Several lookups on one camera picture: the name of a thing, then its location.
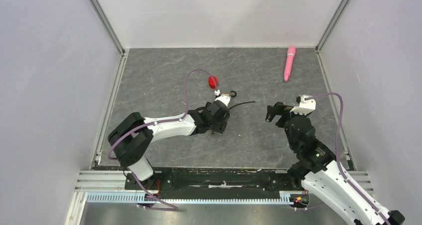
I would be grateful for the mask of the yellow black padlock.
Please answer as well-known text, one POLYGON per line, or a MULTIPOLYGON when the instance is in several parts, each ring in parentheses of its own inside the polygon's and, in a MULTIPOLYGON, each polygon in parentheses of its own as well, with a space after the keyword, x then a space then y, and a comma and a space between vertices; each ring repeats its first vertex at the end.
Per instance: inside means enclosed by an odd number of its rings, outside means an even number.
POLYGON ((228 93, 225 93, 225 95, 230 98, 235 98, 237 96, 237 92, 234 90, 230 90, 228 93))

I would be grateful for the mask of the pink pen-shaped stick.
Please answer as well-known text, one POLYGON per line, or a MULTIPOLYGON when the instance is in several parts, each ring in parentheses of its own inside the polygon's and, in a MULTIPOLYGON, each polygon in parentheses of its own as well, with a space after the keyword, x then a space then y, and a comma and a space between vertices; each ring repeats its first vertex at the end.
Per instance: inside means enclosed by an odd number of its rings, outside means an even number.
POLYGON ((292 70, 292 66, 293 66, 293 60, 296 54, 296 48, 295 46, 290 46, 287 50, 287 56, 286 56, 286 63, 285 63, 285 68, 284 68, 284 81, 287 82, 290 75, 291 75, 291 70, 292 70))

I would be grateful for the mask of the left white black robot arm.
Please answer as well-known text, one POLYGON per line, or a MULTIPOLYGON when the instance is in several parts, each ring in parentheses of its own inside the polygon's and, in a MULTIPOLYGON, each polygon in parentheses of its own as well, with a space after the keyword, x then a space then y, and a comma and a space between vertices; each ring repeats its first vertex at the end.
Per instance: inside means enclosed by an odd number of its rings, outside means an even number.
POLYGON ((137 177, 142 188, 151 189, 155 186, 156 176, 144 155, 148 146, 169 137, 204 134, 210 130, 224 133, 230 100, 223 94, 187 114, 162 118, 143 117, 139 112, 133 112, 108 135, 111 152, 120 166, 128 168, 137 177))

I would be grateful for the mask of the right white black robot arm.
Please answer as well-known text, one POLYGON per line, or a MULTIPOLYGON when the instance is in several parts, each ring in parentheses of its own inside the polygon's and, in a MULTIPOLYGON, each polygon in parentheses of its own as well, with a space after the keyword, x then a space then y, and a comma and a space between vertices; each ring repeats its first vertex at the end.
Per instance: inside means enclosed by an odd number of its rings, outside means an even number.
POLYGON ((267 107, 266 121, 280 116, 276 126, 283 128, 289 147, 298 158, 287 181, 293 189, 316 195, 349 225, 401 225, 404 215, 378 203, 353 179, 331 149, 316 138, 309 114, 315 102, 288 106, 277 102, 267 107))

